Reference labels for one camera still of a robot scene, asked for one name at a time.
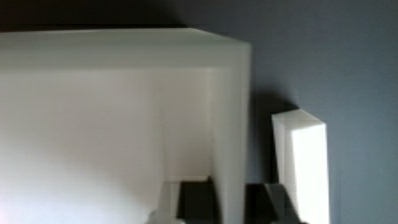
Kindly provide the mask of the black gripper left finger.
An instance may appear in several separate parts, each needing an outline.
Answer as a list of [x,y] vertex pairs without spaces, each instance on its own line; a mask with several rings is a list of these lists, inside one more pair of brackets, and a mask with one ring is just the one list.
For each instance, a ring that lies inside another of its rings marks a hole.
[[221,207],[212,178],[166,182],[150,224],[221,224]]

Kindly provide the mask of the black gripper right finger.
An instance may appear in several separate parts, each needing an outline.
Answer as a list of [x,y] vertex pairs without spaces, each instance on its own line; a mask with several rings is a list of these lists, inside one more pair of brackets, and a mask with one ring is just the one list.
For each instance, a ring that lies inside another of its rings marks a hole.
[[285,186],[246,186],[246,224],[310,224],[299,218]]

